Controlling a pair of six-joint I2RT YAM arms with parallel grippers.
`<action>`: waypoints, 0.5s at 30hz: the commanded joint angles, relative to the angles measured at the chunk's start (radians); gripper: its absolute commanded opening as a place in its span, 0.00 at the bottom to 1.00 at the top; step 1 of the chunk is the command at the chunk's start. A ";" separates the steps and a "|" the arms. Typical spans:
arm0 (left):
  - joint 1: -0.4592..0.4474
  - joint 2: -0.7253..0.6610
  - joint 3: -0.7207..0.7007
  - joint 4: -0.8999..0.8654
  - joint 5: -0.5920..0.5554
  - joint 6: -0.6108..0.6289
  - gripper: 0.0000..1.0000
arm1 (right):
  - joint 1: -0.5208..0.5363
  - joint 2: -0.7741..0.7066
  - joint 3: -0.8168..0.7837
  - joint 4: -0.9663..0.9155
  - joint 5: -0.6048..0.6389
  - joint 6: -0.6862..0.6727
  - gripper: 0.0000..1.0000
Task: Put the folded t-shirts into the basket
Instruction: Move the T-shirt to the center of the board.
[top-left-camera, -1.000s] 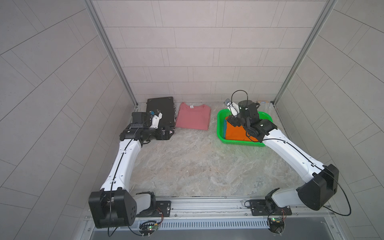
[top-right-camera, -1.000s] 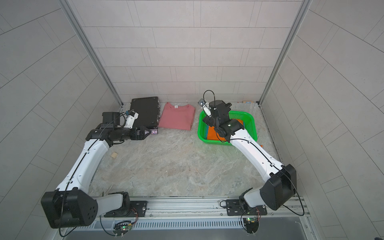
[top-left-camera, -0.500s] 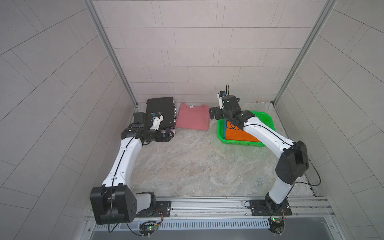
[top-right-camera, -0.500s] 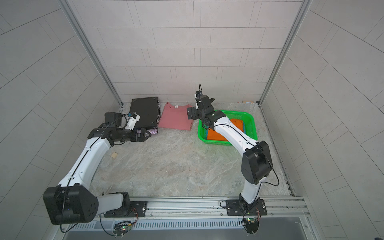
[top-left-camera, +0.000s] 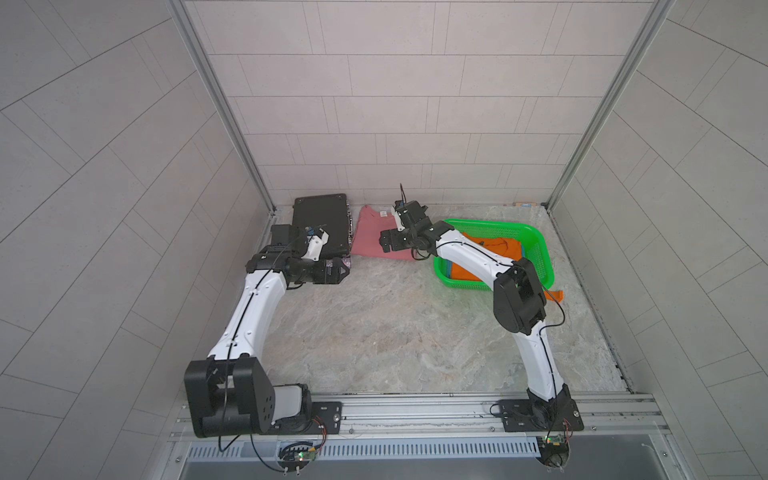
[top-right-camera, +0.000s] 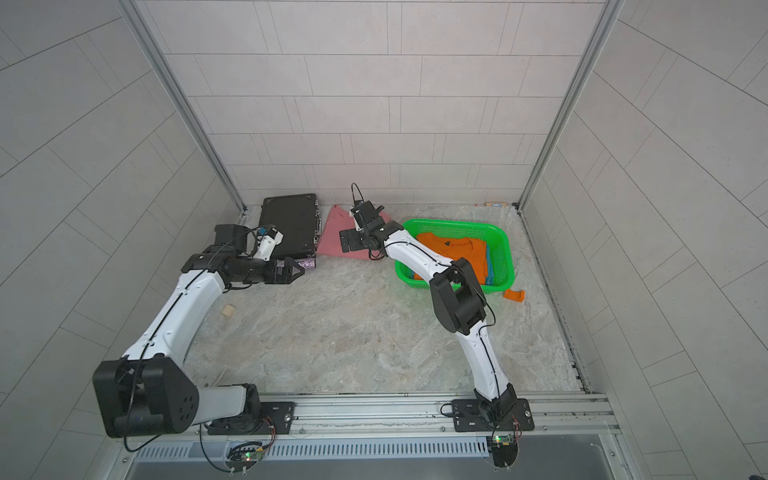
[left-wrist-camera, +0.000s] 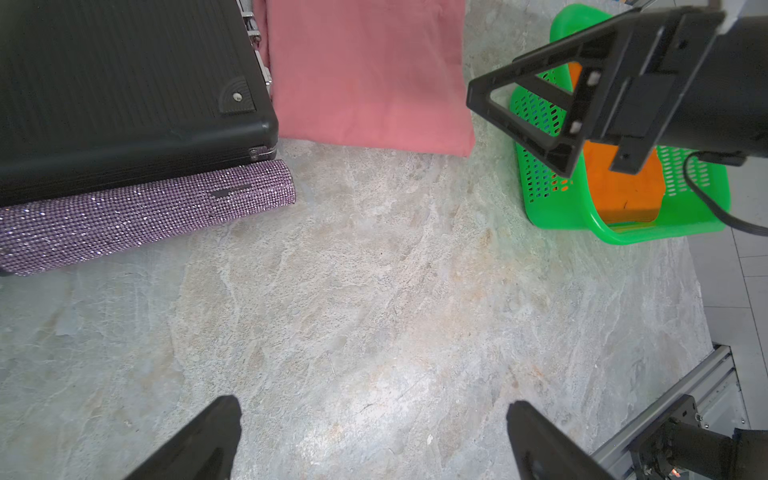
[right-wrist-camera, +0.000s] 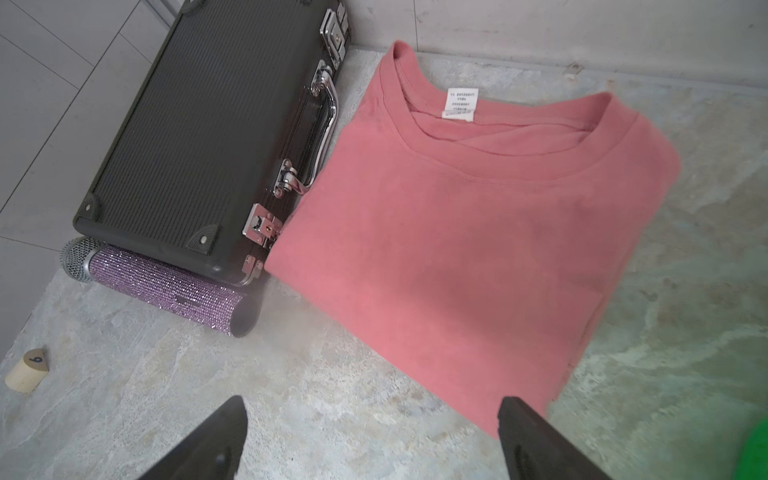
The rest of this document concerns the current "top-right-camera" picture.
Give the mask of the pink t-shirt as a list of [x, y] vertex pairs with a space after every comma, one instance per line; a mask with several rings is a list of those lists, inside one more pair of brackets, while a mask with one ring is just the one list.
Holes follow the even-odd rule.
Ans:
[[372, 253], [360, 241], [356, 223], [348, 209], [340, 205], [330, 208], [316, 250], [318, 255], [375, 260], [384, 253], [374, 250]]

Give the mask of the orange t-shirt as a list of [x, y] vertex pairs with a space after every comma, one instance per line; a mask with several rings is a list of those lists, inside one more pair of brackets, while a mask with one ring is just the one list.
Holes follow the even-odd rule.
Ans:
[[485, 285], [490, 278], [490, 256], [485, 241], [476, 238], [439, 237], [431, 232], [420, 233], [416, 239], [430, 250], [451, 260], [465, 258], [470, 262], [481, 285]]

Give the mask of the blue t-shirt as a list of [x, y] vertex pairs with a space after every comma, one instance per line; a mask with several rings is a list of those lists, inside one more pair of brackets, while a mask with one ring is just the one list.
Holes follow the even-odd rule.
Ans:
[[492, 257], [492, 250], [489, 245], [486, 245], [486, 280], [485, 284], [487, 286], [492, 286], [495, 284], [495, 267]]

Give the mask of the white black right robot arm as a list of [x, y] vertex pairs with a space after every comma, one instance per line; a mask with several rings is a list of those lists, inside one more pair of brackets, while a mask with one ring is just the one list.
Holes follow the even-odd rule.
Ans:
[[385, 254], [428, 282], [437, 320], [457, 336], [469, 363], [480, 417], [490, 427], [506, 422], [518, 397], [492, 347], [486, 314], [493, 309], [471, 263], [438, 254], [397, 222], [377, 218], [364, 224], [357, 218], [354, 223], [339, 232], [341, 249]]

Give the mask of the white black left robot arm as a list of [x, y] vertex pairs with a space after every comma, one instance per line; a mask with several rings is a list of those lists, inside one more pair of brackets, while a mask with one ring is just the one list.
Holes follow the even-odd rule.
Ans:
[[111, 438], [180, 434], [208, 425], [213, 435], [247, 435], [266, 428], [253, 384], [199, 387], [183, 369], [207, 312], [224, 293], [253, 284], [290, 284], [305, 270], [271, 255], [282, 241], [273, 226], [219, 224], [215, 242], [184, 264], [172, 295], [150, 326], [117, 360], [92, 377], [106, 434]]

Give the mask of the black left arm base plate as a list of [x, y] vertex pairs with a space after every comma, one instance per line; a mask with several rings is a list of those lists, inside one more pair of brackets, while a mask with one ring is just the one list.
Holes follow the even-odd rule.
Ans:
[[267, 402], [258, 409], [247, 404], [242, 414], [216, 419], [205, 427], [209, 435], [285, 435], [290, 432], [295, 402]]

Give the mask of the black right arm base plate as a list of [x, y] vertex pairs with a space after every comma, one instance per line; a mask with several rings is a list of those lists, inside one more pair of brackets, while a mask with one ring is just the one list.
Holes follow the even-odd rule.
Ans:
[[475, 399], [454, 399], [450, 402], [450, 416], [456, 432], [533, 431], [535, 424], [527, 399], [518, 398], [509, 413], [500, 422], [485, 420]]

